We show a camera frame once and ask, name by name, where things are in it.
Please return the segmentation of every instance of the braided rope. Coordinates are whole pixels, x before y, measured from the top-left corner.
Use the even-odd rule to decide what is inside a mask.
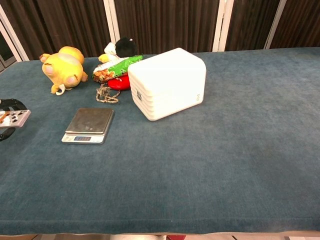
[[[111,96],[111,90],[110,87],[101,84],[100,88],[96,90],[95,99],[101,103],[116,104],[119,102],[117,97],[120,95],[121,91],[118,91],[115,95]]]

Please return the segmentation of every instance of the black plush toy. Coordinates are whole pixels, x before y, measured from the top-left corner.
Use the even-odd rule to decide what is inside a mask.
[[[132,38],[123,37],[116,42],[115,52],[119,58],[133,57],[137,55],[137,46]]]

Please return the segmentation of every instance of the black object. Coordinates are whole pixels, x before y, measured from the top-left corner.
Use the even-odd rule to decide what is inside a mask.
[[[17,99],[0,99],[0,110],[4,111],[11,111],[12,108],[14,111],[19,110],[27,110],[26,106]],[[4,130],[3,133],[0,133],[0,142],[9,138],[14,132],[16,128],[9,127],[8,129]]]
[[[137,55],[137,46],[132,39],[123,37],[115,43],[115,52],[119,58],[133,57]]]

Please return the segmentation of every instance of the brown curtain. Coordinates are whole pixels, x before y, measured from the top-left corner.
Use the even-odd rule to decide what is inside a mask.
[[[320,1],[287,0],[271,49],[320,47]]]
[[[132,38],[139,54],[181,47],[211,52],[219,0],[115,0],[121,37]]]
[[[263,49],[280,0],[234,0],[225,51]]]
[[[111,41],[103,0],[0,0],[29,59],[63,46],[97,57]]]

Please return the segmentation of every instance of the blue felt tablecloth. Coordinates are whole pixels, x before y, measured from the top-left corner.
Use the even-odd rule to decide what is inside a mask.
[[[195,54],[203,103],[155,122],[92,80],[51,94],[40,61],[1,73],[31,115],[0,142],[0,234],[320,231],[320,48]],[[106,142],[63,144],[89,107],[115,111]]]

